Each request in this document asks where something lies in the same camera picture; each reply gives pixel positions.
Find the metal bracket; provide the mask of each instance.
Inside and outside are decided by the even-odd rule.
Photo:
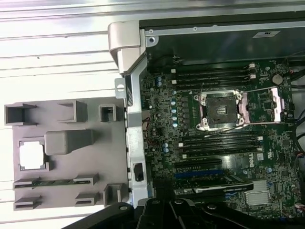
[[[115,85],[115,97],[117,99],[126,99],[126,80],[125,78],[119,78],[114,80]]]

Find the pcie slot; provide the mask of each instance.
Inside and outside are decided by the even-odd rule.
[[[221,159],[207,159],[207,160],[196,160],[196,161],[185,161],[185,162],[177,162],[174,163],[175,169],[185,168],[185,167],[200,167],[200,166],[208,166],[208,165],[221,165]]]
[[[224,171],[221,169],[212,169],[212,170],[201,170],[201,171],[189,171],[184,173],[175,173],[174,177],[176,179],[188,178],[188,177],[200,177],[206,175],[218,175],[223,174]]]

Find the sticker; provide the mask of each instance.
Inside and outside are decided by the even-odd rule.
[[[263,161],[264,160],[264,154],[262,154],[262,153],[257,154],[257,160],[258,161]]]
[[[274,37],[280,31],[266,31],[266,32],[258,32],[253,38],[262,38],[262,37]]]

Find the screw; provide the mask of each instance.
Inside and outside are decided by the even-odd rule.
[[[175,204],[182,204],[182,203],[183,203],[183,200],[181,200],[181,199],[175,200]]]
[[[214,204],[209,204],[208,205],[208,209],[210,209],[210,210],[215,210],[217,207],[216,207],[216,205],[214,205]]]

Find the motherboard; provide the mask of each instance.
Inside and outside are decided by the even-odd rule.
[[[141,87],[152,187],[166,179],[178,197],[225,202],[258,218],[300,215],[285,65],[180,65],[150,73]]]

